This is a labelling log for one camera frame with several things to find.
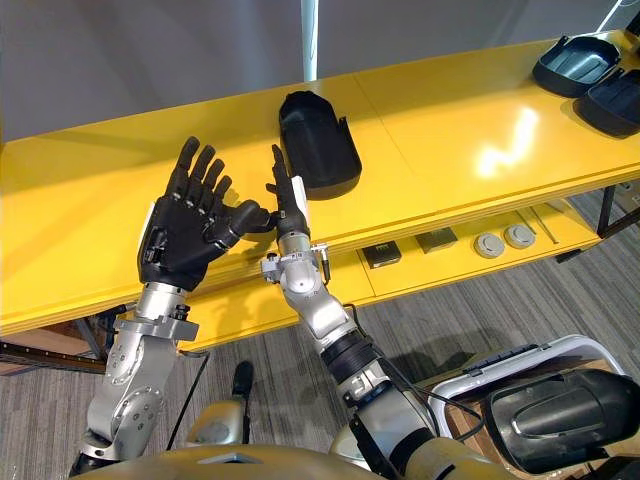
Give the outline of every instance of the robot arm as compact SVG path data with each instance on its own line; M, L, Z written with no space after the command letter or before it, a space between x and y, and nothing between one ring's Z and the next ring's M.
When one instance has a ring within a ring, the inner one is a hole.
M218 182L224 164L190 137L165 194L149 217L138 252L144 284L133 320L119 321L102 385L87 413L87 431L71 476L142 454L163 403L164 387L180 340L193 340L186 294L204 278L209 262L249 231L271 229L271 215L253 200L223 203L231 179Z
M270 189L278 197L280 255L262 262L263 276L280 284L287 303L311 333L338 393L355 408L349 426L372 471L387 478L485 478L464 476L462 465L470 463L471 473L477 468L490 475L486 478L513 478L464 445L435 439L437 428L422 402L398 381L373 340L328 292L316 258L316 251L326 247L311 245L305 216L298 208L304 199L296 201L282 152L275 145L273 152L276 185ZM456 475L462 476L449 476L456 468Z

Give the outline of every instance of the silver metal arm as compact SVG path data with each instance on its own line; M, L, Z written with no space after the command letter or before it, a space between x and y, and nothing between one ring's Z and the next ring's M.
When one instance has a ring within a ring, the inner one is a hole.
M327 291L315 256L319 248L311 246L309 237L290 233L278 241L278 247L282 256L263 260L263 275L271 283L280 284L285 300L298 312L313 336L316 351L321 353L357 326L338 299Z
M178 340L193 340L198 325L187 322L184 289L144 286L133 320L120 320L102 385L87 413L81 452L106 461L142 454L162 408L164 387Z
M314 247L306 234L293 232L283 235L278 247L281 256L263 260L263 276L280 284L287 303L311 332L339 394L348 406L357 407L356 428L366 432L387 459L413 432L430 438L434 429L422 403L396 385L371 340L323 284L316 251L326 246Z

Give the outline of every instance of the black cable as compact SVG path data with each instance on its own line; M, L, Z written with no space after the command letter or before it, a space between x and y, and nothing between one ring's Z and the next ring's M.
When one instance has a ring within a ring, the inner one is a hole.
M409 388L409 390L411 390L413 393L416 394L416 396L418 397L417 400L420 401L422 400L422 404L424 405L424 408L427 409L427 412L429 412L429 416L431 417L431 421L433 422L433 428L435 430L435 436L439 437L440 436L440 426L438 425L438 420L436 419L436 414L433 411L433 408L431 408L431 405L429 405L429 402L425 402L424 401L424 397L423 395L420 394L420 391L415 387L415 385L413 383L411 383L409 381L409 379L400 371L400 369L398 367L396 367L393 362L391 360L389 360L387 357L385 357L384 355L381 355L382 352L378 351L377 348L376 352L378 352L379 359L384 360L384 362L391 367L391 369L396 372L396 374L402 379L402 381L406 384L407 388Z
M187 394L187 398L185 398L184 403L182 404L182 410L180 410L180 415L178 415L178 419L176 420L176 424L173 427L173 431L171 432L171 437L169 437L169 443L167 443L167 450L171 450L173 447L173 442L176 439L176 435L178 434L178 428L180 428L180 423L182 422L182 417L184 417L185 412L187 411L187 407L189 406L189 402L191 401L191 397L193 396L193 392L196 390L196 386L198 386L198 382L200 381L200 376L202 372L204 372L204 367L207 366L207 362L209 361L209 357L211 356L211 352L187 352L185 350L180 350L180 353L188 358L202 358L202 363L200 364L200 368L198 369L198 373L196 374L196 378L193 379L193 383L191 384L191 389Z
M353 303L343 303L342 306L351 309L351 312L353 313L353 322L356 324L356 327L358 327L358 331L363 337L367 337L368 335L362 329L362 325L360 325L360 321L358 320L358 310L356 310L356 306Z
M444 403L448 403L449 405L453 405L454 407L459 408L460 410L467 412L469 415L476 417L478 419L478 423L476 426L474 426L472 429L468 430L467 432L458 435L457 437L454 438L454 440L458 440L459 442L464 442L467 438L471 438L473 437L475 434L477 434L480 430L482 430L482 427L484 427L485 421L484 418L482 417L482 415L480 415L478 412L476 412L475 410L473 410L472 408L466 406L464 403L460 403L456 400L453 400L451 398L447 398L447 397L443 397L442 395L439 395L437 393L431 392L429 390L426 390L424 388L421 387L417 387L417 389L422 392L423 395L426 396L430 396L433 397L437 400L440 400L441 402Z
M356 327L358 328L358 331L362 334L363 337L367 337L368 335L366 334L366 332L363 330L362 325L360 325L360 322L358 320L358 312L356 310L356 306L353 303L345 303L343 304L343 307L348 307L351 308L352 312L353 312L353 321L356 324ZM482 428L485 425L485 421L484 418L482 417L482 415L480 415L478 412L476 412L475 410L467 407L466 405L464 405L463 403L460 403L456 400L453 400L451 398L447 398L447 397L443 397L442 395L439 395L437 393L431 392L429 390L426 390L424 388L421 387L417 387L416 385L413 384L413 382L409 381L409 379L400 371L400 369L398 367L396 367L391 360L389 360L382 351L380 351L380 349L374 345L374 349L376 351L376 353L378 354L379 358L384 360L387 365L389 367L391 367L391 369L402 379L402 381L407 385L407 387L413 391L413 393L415 393L416 395L418 395L419 399L423 400L422 404L424 405L424 407L427 409L427 411L429 412L429 416L431 417L431 420L433 421L433 425L434 428L436 429L436 437L440 436L440 427L438 425L438 421L436 420L436 415L433 411L433 408L431 407L431 405L429 405L429 401L424 399L424 396L431 396L437 400L440 400L441 402L444 403L448 403L449 405L453 405L456 408L459 408L460 410L468 413L469 415L472 415L474 417L476 417L478 419L478 424L475 425L472 429L470 429L469 431L458 435L457 437L454 438L454 440L457 440L459 442L464 442L466 439L473 437L474 435L476 435L480 430L482 430Z

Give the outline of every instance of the white cable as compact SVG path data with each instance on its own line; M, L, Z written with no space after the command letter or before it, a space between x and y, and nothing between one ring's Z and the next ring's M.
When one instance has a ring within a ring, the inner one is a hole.
M300 0L302 69L305 82L318 78L318 3L319 0Z
M618 7L622 4L622 0L616 0L616 3L613 5L613 8L611 8L611 10L609 10L609 13L607 13L607 16L604 17L604 20L602 20L602 23L600 24L600 26L598 27L598 29L596 30L596 33L600 33L602 31L602 29L604 28L604 26L607 24L607 22L611 19L611 17L613 16L614 13L616 13L616 10L618 9Z

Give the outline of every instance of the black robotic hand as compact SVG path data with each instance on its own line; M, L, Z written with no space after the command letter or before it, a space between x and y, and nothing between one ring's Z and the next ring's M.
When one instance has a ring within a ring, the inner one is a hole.
M209 262L222 256L245 233L273 228L270 213L255 201L245 200L238 207L223 203L231 179L225 175L218 182L224 168L220 159L207 171L215 155L210 145L202 149L189 175L199 147L197 138L187 139L167 191L151 213L138 251L138 274L143 283L167 283L192 291L204 278Z
M298 208L296 196L291 184L291 178L287 173L287 166L284 162L282 150L277 145L272 145L273 151L273 178L275 185L267 183L267 190L274 193L278 199L278 215L276 218L277 237L287 233L300 232L309 236L309 226L304 214Z

